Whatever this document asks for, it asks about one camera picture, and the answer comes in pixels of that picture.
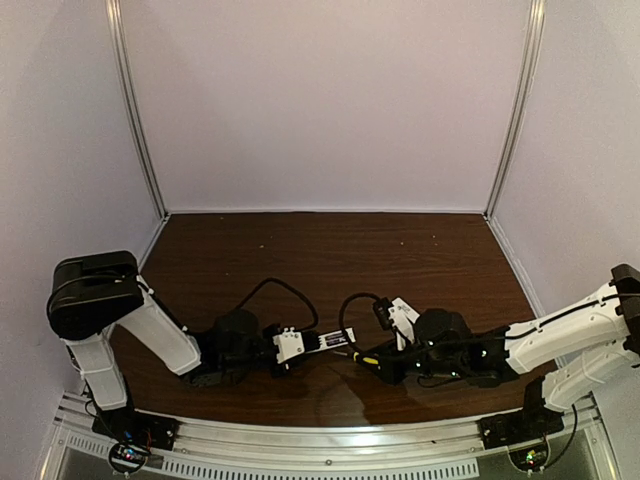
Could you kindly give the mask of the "white battery cover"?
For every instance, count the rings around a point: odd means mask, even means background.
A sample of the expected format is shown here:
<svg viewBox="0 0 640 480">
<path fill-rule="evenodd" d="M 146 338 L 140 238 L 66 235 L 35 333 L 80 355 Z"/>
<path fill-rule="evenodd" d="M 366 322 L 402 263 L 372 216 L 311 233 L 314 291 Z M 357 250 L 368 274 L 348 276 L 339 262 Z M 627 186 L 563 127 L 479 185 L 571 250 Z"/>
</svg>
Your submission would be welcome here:
<svg viewBox="0 0 640 480">
<path fill-rule="evenodd" d="M 405 318 L 411 323 L 414 323 L 419 317 L 419 313 L 400 297 L 392 301 L 390 312 L 394 318 Z"/>
</svg>

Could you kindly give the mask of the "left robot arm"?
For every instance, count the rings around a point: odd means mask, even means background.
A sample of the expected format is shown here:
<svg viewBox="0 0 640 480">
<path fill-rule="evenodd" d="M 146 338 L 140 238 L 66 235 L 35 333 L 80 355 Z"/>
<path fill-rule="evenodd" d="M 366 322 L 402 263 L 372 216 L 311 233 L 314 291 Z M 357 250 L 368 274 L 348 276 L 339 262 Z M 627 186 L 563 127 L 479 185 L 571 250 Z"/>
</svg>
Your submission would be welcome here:
<svg viewBox="0 0 640 480">
<path fill-rule="evenodd" d="M 194 387 L 237 384 L 256 368 L 286 373 L 292 361 L 318 351 L 313 325 L 262 328 L 239 304 L 213 325 L 193 332 L 181 324 L 140 275 L 129 251 L 68 258 L 53 271 L 46 314 L 89 387 L 99 417 L 132 412 L 130 390 L 117 366 L 107 330 L 133 335 L 164 366 Z"/>
</svg>

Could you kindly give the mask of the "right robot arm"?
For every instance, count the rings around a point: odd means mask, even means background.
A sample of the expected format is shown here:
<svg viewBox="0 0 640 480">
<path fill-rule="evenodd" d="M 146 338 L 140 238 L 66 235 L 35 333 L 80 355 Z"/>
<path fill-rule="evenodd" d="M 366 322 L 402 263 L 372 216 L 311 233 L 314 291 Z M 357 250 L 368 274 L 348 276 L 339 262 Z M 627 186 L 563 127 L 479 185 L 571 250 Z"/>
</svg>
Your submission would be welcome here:
<svg viewBox="0 0 640 480">
<path fill-rule="evenodd" d="M 393 341 L 375 357 L 389 384 L 409 375 L 494 388 L 564 355 L 574 360 L 529 387 L 535 404 L 564 412 L 580 397 L 639 363 L 639 272 L 628 264 L 588 297 L 544 317 L 474 333 L 457 312 L 418 313 L 401 298 L 373 311 Z"/>
</svg>

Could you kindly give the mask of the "white remote control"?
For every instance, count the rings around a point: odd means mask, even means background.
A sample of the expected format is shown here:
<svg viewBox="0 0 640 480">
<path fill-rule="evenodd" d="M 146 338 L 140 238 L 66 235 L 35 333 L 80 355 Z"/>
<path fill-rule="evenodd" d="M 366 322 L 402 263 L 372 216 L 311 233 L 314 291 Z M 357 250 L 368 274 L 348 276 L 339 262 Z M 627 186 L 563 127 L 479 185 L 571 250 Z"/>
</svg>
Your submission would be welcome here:
<svg viewBox="0 0 640 480">
<path fill-rule="evenodd" d="M 349 346 L 356 341 L 354 330 L 351 327 L 342 330 L 336 330 L 326 334 L 322 334 L 318 337 L 320 344 L 320 351 L 331 350 L 334 348 Z"/>
</svg>

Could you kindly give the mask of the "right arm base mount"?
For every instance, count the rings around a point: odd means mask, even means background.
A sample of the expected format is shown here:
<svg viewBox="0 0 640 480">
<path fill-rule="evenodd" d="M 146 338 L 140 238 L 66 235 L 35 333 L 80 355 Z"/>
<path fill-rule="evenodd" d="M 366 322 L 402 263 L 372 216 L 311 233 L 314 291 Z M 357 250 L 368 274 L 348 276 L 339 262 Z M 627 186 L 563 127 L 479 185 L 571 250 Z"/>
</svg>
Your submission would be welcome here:
<svg viewBox="0 0 640 480">
<path fill-rule="evenodd" d="M 511 465 L 528 476 L 542 474 L 557 464 L 566 454 L 577 432 L 578 412 L 572 406 L 574 424 L 564 447 L 551 457 L 549 436 L 564 428 L 564 414 L 546 407 L 543 398 L 543 377 L 525 388 L 523 407 L 517 411 L 483 417 L 477 421 L 485 450 L 507 447 Z"/>
</svg>

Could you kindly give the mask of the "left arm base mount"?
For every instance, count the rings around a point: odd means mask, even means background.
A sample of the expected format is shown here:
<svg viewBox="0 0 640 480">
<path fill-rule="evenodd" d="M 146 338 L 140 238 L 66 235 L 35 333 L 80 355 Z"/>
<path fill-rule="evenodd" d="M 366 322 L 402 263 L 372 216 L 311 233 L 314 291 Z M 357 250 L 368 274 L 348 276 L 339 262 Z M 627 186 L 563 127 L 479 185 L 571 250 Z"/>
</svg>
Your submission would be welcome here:
<svg viewBox="0 0 640 480">
<path fill-rule="evenodd" d="M 88 390 L 85 412 L 93 418 L 92 432 L 114 441 L 107 462 L 116 475 L 128 479 L 154 457 L 153 449 L 173 449 L 179 421 L 172 417 L 137 411 L 131 400 L 124 407 L 104 410 Z"/>
</svg>

